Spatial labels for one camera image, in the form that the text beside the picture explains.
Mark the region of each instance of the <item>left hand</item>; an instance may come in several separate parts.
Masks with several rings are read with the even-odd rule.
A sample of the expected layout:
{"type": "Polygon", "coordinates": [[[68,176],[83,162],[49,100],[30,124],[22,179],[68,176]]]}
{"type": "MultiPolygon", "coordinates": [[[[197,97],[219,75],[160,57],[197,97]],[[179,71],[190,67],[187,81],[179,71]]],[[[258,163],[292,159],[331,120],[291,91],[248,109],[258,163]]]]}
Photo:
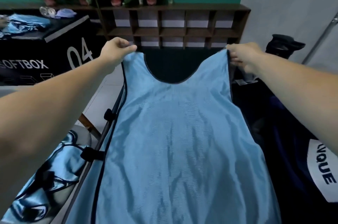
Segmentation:
{"type": "Polygon", "coordinates": [[[104,60],[105,63],[115,67],[122,62],[126,55],[136,50],[136,45],[129,46],[129,42],[127,40],[115,37],[114,39],[106,42],[101,50],[99,58],[104,60]]]}

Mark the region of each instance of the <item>hand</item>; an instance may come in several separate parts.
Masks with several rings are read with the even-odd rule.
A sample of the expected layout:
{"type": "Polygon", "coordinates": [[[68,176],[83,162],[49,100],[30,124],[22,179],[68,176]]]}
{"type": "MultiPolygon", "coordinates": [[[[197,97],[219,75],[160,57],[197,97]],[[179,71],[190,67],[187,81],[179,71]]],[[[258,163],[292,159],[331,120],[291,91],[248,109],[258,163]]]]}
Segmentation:
{"type": "Polygon", "coordinates": [[[243,67],[246,73],[258,75],[257,64],[266,53],[257,43],[228,44],[226,48],[230,51],[231,64],[243,67]]]}
{"type": "Polygon", "coordinates": [[[115,37],[114,39],[106,42],[101,50],[99,58],[105,63],[115,67],[122,62],[126,55],[137,50],[136,45],[128,45],[129,42],[127,40],[115,37]]]}

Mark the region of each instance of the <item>metal pole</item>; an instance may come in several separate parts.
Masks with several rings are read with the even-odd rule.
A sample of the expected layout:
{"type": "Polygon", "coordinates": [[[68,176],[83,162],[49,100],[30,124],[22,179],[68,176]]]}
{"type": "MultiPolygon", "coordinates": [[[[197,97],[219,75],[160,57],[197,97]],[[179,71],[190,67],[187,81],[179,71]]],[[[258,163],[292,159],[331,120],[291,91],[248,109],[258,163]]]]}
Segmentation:
{"type": "Polygon", "coordinates": [[[310,62],[313,55],[318,50],[319,46],[322,44],[322,42],[327,38],[328,34],[331,32],[333,27],[338,24],[338,13],[335,15],[335,17],[332,19],[330,24],[326,27],[322,35],[319,37],[318,41],[316,41],[315,45],[310,50],[309,54],[305,57],[305,59],[302,61],[303,65],[306,65],[310,62]]]}

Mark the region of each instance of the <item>white floor tile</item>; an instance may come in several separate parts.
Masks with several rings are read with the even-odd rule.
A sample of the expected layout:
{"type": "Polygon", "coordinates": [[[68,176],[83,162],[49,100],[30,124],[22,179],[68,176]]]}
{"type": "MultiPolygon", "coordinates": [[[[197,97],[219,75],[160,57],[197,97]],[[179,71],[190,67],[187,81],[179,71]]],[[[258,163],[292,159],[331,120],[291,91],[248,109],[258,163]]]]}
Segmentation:
{"type": "Polygon", "coordinates": [[[121,88],[122,85],[103,85],[87,108],[87,111],[83,112],[99,132],[103,131],[107,123],[104,119],[104,113],[108,108],[112,109],[121,88]]]}
{"type": "Polygon", "coordinates": [[[119,64],[114,72],[106,76],[105,85],[123,85],[122,66],[119,64]]]}

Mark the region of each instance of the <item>light blue vest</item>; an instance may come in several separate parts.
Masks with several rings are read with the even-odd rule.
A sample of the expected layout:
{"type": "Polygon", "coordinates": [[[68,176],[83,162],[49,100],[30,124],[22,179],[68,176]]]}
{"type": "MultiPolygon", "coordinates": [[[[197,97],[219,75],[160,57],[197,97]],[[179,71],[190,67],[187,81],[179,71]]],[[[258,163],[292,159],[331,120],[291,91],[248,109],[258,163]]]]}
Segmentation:
{"type": "MultiPolygon", "coordinates": [[[[230,98],[226,50],[179,84],[154,78],[143,53],[123,64],[127,96],[108,143],[96,223],[280,223],[263,152],[230,98]]],[[[100,167],[93,164],[86,179],[94,185],[86,180],[82,190],[95,190],[90,174],[100,167]]],[[[93,193],[80,192],[67,223],[87,222],[93,193]]]]}

